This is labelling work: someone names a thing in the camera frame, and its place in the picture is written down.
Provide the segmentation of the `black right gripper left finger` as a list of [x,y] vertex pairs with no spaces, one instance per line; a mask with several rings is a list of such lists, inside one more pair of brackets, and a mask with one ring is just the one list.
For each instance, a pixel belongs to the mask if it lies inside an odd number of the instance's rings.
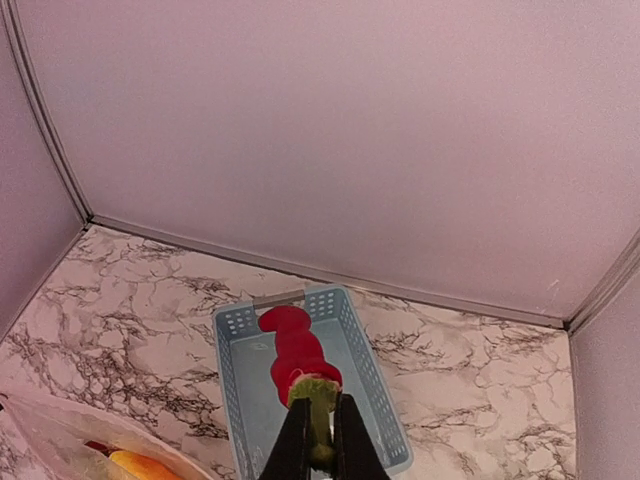
[[308,480],[311,476],[311,401],[291,405],[260,480]]

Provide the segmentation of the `clear zip top bag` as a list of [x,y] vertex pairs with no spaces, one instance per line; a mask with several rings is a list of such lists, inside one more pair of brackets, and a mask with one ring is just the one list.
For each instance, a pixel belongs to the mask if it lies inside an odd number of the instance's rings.
[[56,479],[132,479],[109,457],[84,445],[95,441],[113,450],[159,461],[181,479],[209,479],[195,461],[131,421],[85,404],[20,390],[1,393],[1,406],[43,467]]

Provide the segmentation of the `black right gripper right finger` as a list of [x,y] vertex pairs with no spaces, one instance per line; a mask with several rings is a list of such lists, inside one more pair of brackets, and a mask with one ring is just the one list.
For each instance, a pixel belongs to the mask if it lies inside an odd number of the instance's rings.
[[341,394],[334,412],[337,480],[390,480],[378,458],[355,399]]

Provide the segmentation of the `red fake chili pepper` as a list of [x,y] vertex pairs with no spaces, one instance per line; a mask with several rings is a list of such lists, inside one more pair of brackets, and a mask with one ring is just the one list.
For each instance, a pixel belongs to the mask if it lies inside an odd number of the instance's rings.
[[326,361],[304,309],[277,306],[263,313],[258,324],[263,332],[275,334],[277,357],[270,373],[282,405],[289,408],[297,399],[311,401],[310,466],[330,472],[335,460],[330,414],[342,391],[342,375]]

